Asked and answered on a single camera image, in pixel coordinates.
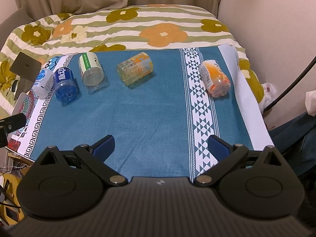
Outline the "white probiotic label cup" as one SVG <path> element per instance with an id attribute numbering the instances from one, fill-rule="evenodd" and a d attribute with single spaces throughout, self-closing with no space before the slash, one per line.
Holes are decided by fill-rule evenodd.
<path id="1" fill-rule="evenodd" d="M 45 99 L 54 85 L 54 73 L 50 69 L 42 69 L 36 78 L 32 90 L 40 99 Z"/>

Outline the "blue label plastic cup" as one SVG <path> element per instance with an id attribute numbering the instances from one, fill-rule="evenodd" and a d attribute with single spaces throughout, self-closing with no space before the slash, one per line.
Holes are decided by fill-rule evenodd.
<path id="1" fill-rule="evenodd" d="M 68 67 L 60 67 L 54 73 L 55 97 L 62 103 L 68 103 L 77 96 L 78 88 L 72 71 Z"/>

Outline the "orange label plastic cup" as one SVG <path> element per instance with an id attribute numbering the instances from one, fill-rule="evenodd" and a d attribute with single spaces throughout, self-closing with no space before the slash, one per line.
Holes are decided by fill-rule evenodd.
<path id="1" fill-rule="evenodd" d="M 213 98 L 226 96 L 231 88 L 229 78 L 215 60 L 204 60 L 198 67 L 205 89 Z"/>

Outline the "green white label cup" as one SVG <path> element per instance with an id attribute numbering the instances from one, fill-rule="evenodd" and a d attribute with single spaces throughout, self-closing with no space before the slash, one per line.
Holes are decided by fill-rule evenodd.
<path id="1" fill-rule="evenodd" d="M 81 79 L 87 87 L 96 87 L 103 82 L 105 76 L 103 68 L 95 53 L 82 53 L 78 59 Z"/>

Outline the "yellow orange label cup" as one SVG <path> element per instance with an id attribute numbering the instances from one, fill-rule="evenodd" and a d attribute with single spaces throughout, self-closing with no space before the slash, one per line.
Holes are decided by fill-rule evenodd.
<path id="1" fill-rule="evenodd" d="M 153 72 L 153 62 L 142 52 L 118 64 L 116 70 L 123 84 L 130 86 Z"/>

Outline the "blue patterned tablecloth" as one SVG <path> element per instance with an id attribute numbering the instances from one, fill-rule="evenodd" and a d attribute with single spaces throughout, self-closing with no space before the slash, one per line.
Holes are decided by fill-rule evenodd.
<path id="1" fill-rule="evenodd" d="M 231 45 L 148 50 L 153 72 L 128 87 L 116 66 L 136 54 L 98 53 L 108 86 L 95 93 L 83 85 L 78 55 L 49 60 L 48 69 L 71 69 L 77 97 L 62 104 L 53 92 L 45 99 L 29 93 L 21 107 L 27 125 L 13 133 L 10 150 L 34 161 L 49 145 L 71 150 L 112 135 L 115 150 L 105 163 L 125 177 L 195 178 L 217 163 L 208 149 L 211 135 L 254 150 L 272 143 Z M 198 71 L 204 60 L 217 61 L 229 78 L 226 96 L 213 98 L 205 89 Z"/>

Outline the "white plastic bag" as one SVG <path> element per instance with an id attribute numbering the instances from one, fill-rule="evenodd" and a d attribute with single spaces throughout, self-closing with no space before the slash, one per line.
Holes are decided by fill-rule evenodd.
<path id="1" fill-rule="evenodd" d="M 264 109 L 276 99 L 276 89 L 271 83 L 268 82 L 262 84 L 261 86 L 263 87 L 264 94 L 261 102 L 259 103 L 259 108 L 261 114 L 263 114 Z"/>

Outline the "floral striped duvet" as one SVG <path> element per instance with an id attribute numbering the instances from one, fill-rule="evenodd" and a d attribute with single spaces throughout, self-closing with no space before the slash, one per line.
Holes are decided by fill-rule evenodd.
<path id="1" fill-rule="evenodd" d="M 229 44 L 258 104 L 264 89 L 250 68 L 245 49 L 213 14 L 190 5 L 150 4 L 86 14 L 60 13 L 21 24 L 1 45 L 1 117 L 11 115 L 20 78 L 10 71 L 18 53 L 46 64 L 58 55 L 88 51 L 175 49 Z"/>

